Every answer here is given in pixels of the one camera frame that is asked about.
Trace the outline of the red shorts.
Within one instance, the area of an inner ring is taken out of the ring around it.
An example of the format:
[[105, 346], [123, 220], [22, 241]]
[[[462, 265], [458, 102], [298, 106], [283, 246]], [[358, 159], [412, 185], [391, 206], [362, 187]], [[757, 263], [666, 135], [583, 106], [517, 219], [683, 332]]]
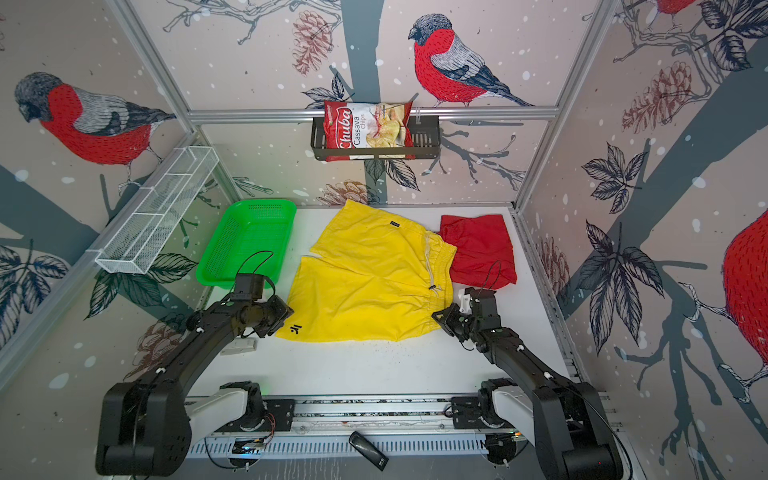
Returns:
[[514, 248], [502, 215], [443, 215], [439, 235], [457, 248], [450, 267], [454, 283], [492, 290], [517, 283]]

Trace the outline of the yellow shorts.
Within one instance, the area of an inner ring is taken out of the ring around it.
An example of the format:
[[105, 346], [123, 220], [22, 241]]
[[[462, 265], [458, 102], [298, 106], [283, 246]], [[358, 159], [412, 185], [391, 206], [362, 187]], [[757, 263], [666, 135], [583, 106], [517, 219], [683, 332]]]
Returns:
[[300, 260], [277, 337], [399, 342], [438, 329], [455, 246], [405, 217], [347, 201]]

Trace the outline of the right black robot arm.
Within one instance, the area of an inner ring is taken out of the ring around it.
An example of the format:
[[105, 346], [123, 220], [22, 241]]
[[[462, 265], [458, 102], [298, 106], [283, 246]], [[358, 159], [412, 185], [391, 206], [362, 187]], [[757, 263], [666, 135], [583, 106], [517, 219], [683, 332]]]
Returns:
[[468, 288], [432, 319], [506, 374], [478, 391], [483, 422], [509, 424], [535, 450], [547, 479], [622, 479], [626, 453], [597, 390], [557, 373], [501, 323], [495, 292]]

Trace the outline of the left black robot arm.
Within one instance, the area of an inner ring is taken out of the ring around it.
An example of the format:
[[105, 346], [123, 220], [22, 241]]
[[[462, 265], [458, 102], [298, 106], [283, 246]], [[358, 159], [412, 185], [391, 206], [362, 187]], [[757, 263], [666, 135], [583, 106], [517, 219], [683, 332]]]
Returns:
[[189, 334], [157, 367], [107, 391], [95, 457], [98, 474], [167, 477], [180, 468], [192, 445], [230, 422], [276, 427], [256, 382], [230, 382], [200, 401], [187, 401], [191, 387], [227, 345], [249, 334], [271, 336], [292, 315], [277, 294], [263, 295], [273, 285], [264, 275], [237, 275], [232, 292], [188, 319]]

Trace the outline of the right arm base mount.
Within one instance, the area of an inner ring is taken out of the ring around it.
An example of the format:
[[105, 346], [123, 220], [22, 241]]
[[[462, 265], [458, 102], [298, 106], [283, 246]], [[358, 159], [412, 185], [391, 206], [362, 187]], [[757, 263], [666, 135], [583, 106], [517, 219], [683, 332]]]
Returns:
[[452, 397], [443, 414], [457, 430], [516, 429], [533, 435], [532, 400], [523, 389], [507, 378], [481, 383], [473, 396]]

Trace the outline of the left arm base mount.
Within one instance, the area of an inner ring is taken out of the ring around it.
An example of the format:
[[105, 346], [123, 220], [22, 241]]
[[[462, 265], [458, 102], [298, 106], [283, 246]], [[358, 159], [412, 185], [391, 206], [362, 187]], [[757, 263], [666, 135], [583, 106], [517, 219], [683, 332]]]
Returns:
[[217, 433], [288, 432], [292, 428], [296, 401], [267, 397], [252, 381], [229, 382], [219, 387], [246, 394], [244, 411], [216, 430]]

